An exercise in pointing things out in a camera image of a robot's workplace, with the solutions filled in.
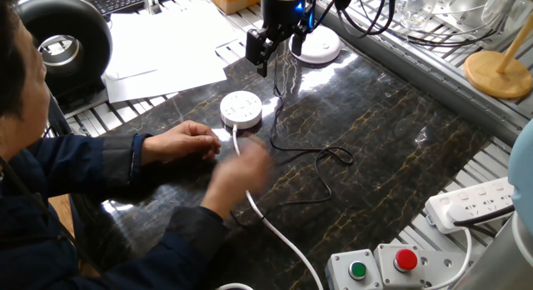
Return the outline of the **person's left hand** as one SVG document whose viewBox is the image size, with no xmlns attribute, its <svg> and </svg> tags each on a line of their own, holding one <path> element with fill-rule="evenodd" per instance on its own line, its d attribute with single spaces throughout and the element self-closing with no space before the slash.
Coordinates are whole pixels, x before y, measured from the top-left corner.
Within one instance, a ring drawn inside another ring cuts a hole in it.
<svg viewBox="0 0 533 290">
<path fill-rule="evenodd" d="M 147 137 L 142 143 L 142 165 L 170 162 L 191 154 L 213 159 L 220 148 L 219 138 L 207 125 L 188 120 L 164 133 Z"/>
</svg>

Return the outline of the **person's right hand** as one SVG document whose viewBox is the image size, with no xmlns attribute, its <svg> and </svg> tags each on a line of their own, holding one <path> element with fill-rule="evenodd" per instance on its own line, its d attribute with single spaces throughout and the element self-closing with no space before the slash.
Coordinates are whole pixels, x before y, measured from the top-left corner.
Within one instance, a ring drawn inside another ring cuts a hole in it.
<svg viewBox="0 0 533 290">
<path fill-rule="evenodd" d="M 247 192 L 258 194 L 267 187 L 272 168 L 266 144 L 256 136 L 247 137 L 239 154 L 216 166 L 200 207 L 227 219 Z"/>
</svg>

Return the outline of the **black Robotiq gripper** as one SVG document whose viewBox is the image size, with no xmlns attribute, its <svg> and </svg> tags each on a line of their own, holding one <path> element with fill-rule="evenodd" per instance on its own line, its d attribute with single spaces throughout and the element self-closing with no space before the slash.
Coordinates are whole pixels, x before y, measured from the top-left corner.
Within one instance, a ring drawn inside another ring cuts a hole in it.
<svg viewBox="0 0 533 290">
<path fill-rule="evenodd" d="M 292 35 L 291 52 L 301 56 L 306 35 L 313 29 L 314 13 L 307 0 L 261 0 L 263 26 L 247 32 L 246 59 L 265 78 L 270 56 L 278 42 Z"/>
</svg>

